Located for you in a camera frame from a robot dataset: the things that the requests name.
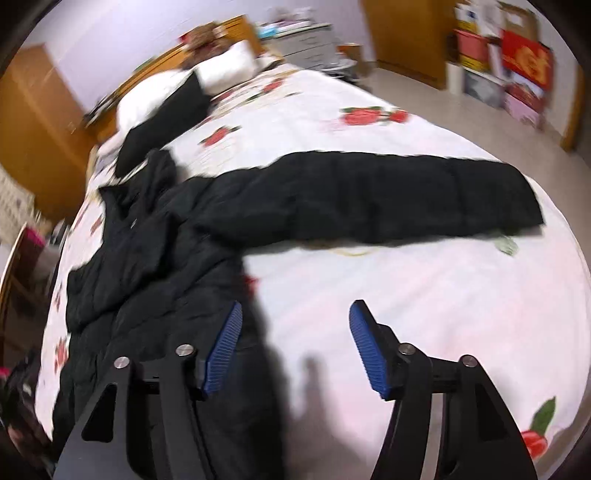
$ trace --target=metal bolt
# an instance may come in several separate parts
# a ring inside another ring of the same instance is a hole
[[[462,363],[467,367],[475,367],[478,365],[478,360],[476,360],[472,355],[464,355],[462,357]]]
[[[417,349],[411,343],[401,343],[398,345],[398,351],[403,355],[412,355]]]
[[[115,362],[113,362],[115,368],[125,368],[129,365],[129,358],[126,356],[120,356]]]
[[[189,345],[188,343],[184,343],[182,345],[179,345],[177,347],[177,349],[175,350],[176,354],[178,356],[187,356],[187,355],[191,355],[191,353],[193,353],[193,345]]]

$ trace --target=red box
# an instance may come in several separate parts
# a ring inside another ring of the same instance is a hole
[[[456,29],[457,49],[462,55],[488,63],[488,42],[484,37]]]
[[[549,48],[505,30],[502,52],[506,68],[523,75],[544,90],[551,89],[554,57]]]
[[[511,72],[511,79],[509,80],[507,91],[538,113],[544,109],[544,89],[519,75],[517,72]]]

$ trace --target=white bedspread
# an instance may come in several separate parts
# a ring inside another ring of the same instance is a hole
[[[367,107],[381,107],[374,109],[378,121],[371,111],[342,111]],[[208,121],[170,148],[187,176],[264,166],[305,150],[496,160],[420,117],[389,121],[392,110],[358,88],[283,66],[231,90]],[[96,188],[111,174],[109,168],[91,181],[59,268],[35,402],[50,436],[67,359],[67,273],[100,245],[104,209]],[[348,308],[356,299],[427,355],[477,357],[521,431],[553,397],[548,442],[570,425],[589,372],[591,281],[565,218],[530,183],[545,226],[513,237],[513,256],[496,248],[492,236],[391,247],[281,244],[249,252],[246,270],[284,379],[295,478],[368,479],[382,446],[392,403],[371,390],[349,333]]]

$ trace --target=drawer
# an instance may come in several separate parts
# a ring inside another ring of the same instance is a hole
[[[332,44],[333,34],[330,27],[315,28],[314,30],[276,38],[274,43],[281,54],[286,56],[309,48]]]
[[[285,60],[303,69],[312,69],[325,63],[330,63],[336,53],[333,45],[322,45],[321,47],[308,48],[286,55]]]

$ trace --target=black puffer jacket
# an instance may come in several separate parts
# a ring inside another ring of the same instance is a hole
[[[483,160],[306,152],[266,168],[176,180],[168,151],[153,151],[132,179],[100,191],[103,244],[67,285],[72,339],[54,441],[63,446],[117,357],[146,361],[198,345],[200,332],[219,326],[237,300],[243,330],[228,376],[199,405],[220,480],[284,476],[277,397],[242,279],[246,247],[287,239],[376,244],[543,221],[526,179]]]

